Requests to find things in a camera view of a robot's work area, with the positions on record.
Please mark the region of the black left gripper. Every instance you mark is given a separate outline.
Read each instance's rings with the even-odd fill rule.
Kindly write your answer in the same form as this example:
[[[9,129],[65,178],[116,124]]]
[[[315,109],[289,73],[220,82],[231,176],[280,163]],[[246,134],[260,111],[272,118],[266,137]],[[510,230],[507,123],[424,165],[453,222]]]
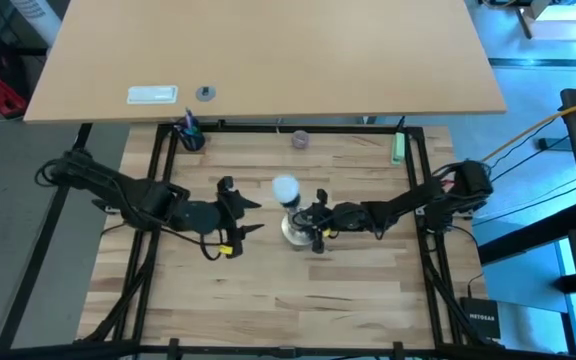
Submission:
[[[200,235],[199,248],[205,258],[236,258],[243,254],[243,238],[264,224],[242,225],[237,221],[243,217],[246,209],[257,209],[261,204],[249,200],[234,189],[234,180],[225,176],[217,183],[217,200],[208,203],[204,201],[188,201],[182,208],[179,217],[182,220],[181,231],[189,230]],[[204,236],[217,231],[220,235],[216,245],[218,253],[211,255]]]

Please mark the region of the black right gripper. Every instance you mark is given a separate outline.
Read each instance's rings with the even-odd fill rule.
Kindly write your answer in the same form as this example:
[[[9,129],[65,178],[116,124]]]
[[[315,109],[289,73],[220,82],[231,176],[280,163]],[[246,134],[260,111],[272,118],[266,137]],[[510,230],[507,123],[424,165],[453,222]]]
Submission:
[[[316,202],[295,213],[296,221],[310,221],[310,228],[298,232],[300,242],[312,242],[314,253],[323,253],[324,239],[331,233],[361,232],[368,228],[368,214],[360,204],[343,202],[333,208],[327,207],[328,194],[318,189]]]

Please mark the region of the brushed metal lamp base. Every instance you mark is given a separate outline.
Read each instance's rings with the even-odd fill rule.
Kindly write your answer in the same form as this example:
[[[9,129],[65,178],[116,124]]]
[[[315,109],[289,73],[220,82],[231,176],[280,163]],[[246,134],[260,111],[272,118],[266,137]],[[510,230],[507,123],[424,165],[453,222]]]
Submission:
[[[281,230],[284,238],[294,247],[311,246],[315,240],[312,234],[312,216],[298,195],[290,203],[283,205],[285,215],[282,219]]]

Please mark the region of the white lightbulb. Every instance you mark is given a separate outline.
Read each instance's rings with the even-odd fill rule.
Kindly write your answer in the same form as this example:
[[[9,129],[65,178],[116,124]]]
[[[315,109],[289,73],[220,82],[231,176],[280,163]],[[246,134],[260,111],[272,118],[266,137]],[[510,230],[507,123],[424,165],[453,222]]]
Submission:
[[[299,181],[292,175],[279,175],[272,180],[272,192],[283,207],[295,207],[300,201]]]

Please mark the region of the black pen cup with pens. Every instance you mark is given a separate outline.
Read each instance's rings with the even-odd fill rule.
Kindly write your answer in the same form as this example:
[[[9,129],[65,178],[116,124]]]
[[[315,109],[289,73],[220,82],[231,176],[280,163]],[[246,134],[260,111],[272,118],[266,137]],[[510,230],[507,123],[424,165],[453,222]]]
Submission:
[[[189,152],[198,152],[205,145],[200,123],[189,108],[185,115],[173,124],[173,131],[183,147]]]

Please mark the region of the light green stapler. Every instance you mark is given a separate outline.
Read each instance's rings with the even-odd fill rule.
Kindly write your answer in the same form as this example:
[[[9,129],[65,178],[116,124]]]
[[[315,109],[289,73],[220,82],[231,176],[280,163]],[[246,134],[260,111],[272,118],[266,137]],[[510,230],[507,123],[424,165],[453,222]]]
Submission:
[[[391,164],[401,165],[405,162],[406,156],[406,135],[402,132],[397,132],[393,136],[392,149],[391,149]]]

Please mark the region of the white rectangular desk grommet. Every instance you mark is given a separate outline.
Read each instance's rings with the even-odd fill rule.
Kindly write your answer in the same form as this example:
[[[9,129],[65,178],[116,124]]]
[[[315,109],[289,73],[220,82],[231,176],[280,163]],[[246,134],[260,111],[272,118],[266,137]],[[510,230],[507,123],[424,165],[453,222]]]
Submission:
[[[178,87],[175,85],[133,86],[128,89],[126,103],[129,105],[174,104]]]

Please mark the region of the tan wooden desk top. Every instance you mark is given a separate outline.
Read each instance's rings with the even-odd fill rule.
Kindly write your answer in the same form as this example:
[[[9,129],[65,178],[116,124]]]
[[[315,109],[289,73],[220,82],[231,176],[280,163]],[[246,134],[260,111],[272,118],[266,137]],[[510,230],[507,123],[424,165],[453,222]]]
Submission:
[[[174,104],[126,103],[175,85]],[[214,86],[200,102],[196,91]],[[464,0],[71,0],[28,122],[483,114],[506,105]]]

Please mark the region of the black Netgear router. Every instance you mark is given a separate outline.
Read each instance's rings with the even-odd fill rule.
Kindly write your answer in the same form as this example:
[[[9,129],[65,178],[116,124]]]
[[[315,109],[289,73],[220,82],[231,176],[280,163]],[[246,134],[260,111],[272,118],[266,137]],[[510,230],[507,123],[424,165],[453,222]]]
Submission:
[[[491,340],[500,340],[499,309],[496,301],[462,297],[461,306],[478,333]]]

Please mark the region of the white labelled column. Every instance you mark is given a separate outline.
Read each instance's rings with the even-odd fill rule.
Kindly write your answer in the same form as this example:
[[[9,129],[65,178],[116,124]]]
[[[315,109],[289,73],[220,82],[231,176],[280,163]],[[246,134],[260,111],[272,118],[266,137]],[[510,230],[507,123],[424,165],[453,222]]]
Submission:
[[[9,0],[39,36],[52,47],[57,39],[62,20],[47,0]]]

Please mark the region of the cardboard box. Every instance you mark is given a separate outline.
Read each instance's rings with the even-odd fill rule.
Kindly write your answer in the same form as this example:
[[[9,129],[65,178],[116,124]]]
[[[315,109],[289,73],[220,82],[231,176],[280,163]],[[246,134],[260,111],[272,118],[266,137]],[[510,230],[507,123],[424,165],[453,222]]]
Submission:
[[[525,37],[538,41],[576,42],[576,5],[531,0],[516,10]]]

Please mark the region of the black metal table frame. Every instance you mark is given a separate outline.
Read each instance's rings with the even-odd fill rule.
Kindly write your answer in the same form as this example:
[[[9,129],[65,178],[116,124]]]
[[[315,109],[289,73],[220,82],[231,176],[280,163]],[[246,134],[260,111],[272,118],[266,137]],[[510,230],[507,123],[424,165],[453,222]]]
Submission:
[[[163,353],[171,339],[179,354],[408,357],[433,354],[462,334],[450,306],[480,271],[476,246],[464,230],[435,252],[415,214],[403,216],[382,240],[369,233],[334,234],[322,254],[296,251],[280,230],[273,177],[291,173],[302,193],[328,192],[331,203],[389,200],[429,178],[432,166],[452,161],[444,128],[409,129],[408,163],[389,156],[389,126],[314,126],[304,150],[291,146],[288,126],[211,125],[199,153],[156,155],[169,175],[199,199],[211,199],[230,175],[256,203],[245,220],[255,226],[243,254],[211,261],[191,239],[170,234],[137,238],[117,218],[107,221],[77,334],[90,335],[121,295],[125,277],[149,250],[152,277],[138,289],[123,338],[143,353]]]

